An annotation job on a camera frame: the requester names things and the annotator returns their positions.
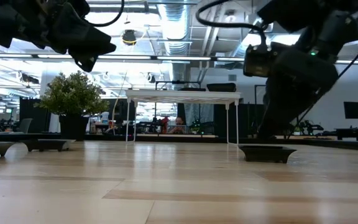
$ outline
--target potted plant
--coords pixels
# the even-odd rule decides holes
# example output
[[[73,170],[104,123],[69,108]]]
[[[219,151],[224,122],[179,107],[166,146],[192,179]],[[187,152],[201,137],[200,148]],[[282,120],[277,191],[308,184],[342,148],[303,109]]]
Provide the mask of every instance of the potted plant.
[[[89,117],[106,111],[109,102],[102,100],[100,86],[92,84],[80,71],[64,76],[60,73],[48,84],[37,105],[59,115],[63,139],[83,140]]]

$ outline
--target green leaves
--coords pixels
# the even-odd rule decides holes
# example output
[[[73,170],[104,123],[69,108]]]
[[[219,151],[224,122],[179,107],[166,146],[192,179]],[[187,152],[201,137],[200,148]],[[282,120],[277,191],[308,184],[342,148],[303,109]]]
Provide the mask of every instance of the green leaves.
[[[101,87],[90,82],[80,71],[66,77],[63,73],[48,84],[48,89],[41,96],[41,108],[57,115],[83,116],[106,111],[109,102],[102,100]]]

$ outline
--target plant pot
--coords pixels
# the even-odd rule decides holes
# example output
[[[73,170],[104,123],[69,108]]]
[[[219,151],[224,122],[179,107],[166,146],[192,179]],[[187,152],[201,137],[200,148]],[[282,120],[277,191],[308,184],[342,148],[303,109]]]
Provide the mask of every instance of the plant pot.
[[[62,139],[83,141],[89,118],[82,116],[59,116]]]

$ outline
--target black cable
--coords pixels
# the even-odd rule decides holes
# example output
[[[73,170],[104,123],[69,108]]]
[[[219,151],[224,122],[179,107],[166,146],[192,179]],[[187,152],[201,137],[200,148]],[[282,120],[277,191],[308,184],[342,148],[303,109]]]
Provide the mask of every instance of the black cable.
[[[338,75],[338,79],[336,81],[339,80],[339,78],[341,78],[345,72],[348,71],[348,69],[354,64],[354,62],[356,62],[356,60],[358,59],[358,54],[354,57],[354,59],[347,65],[347,67]],[[309,111],[312,109],[312,107],[315,106],[315,104],[317,103],[317,101],[322,97],[321,96],[318,96],[317,99],[314,101],[314,103],[306,110],[306,112],[302,115],[302,117],[298,120],[297,124],[295,127],[297,127],[299,125],[299,123],[303,120],[303,118],[309,113]],[[289,139],[291,137],[291,135],[293,134],[293,131],[295,130],[295,127],[294,129],[292,130],[292,132],[290,133],[290,135],[287,137],[287,139]]]
[[[213,22],[213,21],[207,21],[205,19],[202,19],[200,17],[200,14],[202,12],[204,12],[205,10],[217,6],[219,4],[223,4],[225,2],[228,2],[230,0],[217,0],[215,2],[211,2],[206,4],[205,6],[199,8],[196,12],[196,19],[199,23],[201,23],[204,26],[210,26],[210,27],[223,27],[223,28],[248,28],[248,29],[253,29],[258,31],[259,35],[260,35],[260,39],[261,39],[261,45],[266,45],[266,35],[265,32],[263,30],[263,28],[259,27],[259,26],[255,26],[252,24],[246,24],[246,23],[241,23],[241,22]]]
[[[119,12],[118,15],[110,22],[106,22],[104,24],[93,24],[91,22],[88,21],[89,24],[91,24],[94,27],[106,27],[106,26],[110,26],[111,24],[117,22],[117,20],[121,17],[122,12],[124,12],[124,6],[125,6],[125,0],[121,0],[121,7],[119,8]]]

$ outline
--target wooden floor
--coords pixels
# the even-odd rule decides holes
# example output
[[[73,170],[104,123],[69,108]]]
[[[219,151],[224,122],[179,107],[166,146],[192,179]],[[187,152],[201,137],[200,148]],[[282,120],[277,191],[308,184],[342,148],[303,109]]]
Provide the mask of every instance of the wooden floor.
[[[226,144],[17,144],[0,159],[0,223],[358,224],[358,151],[291,147],[272,164]]]

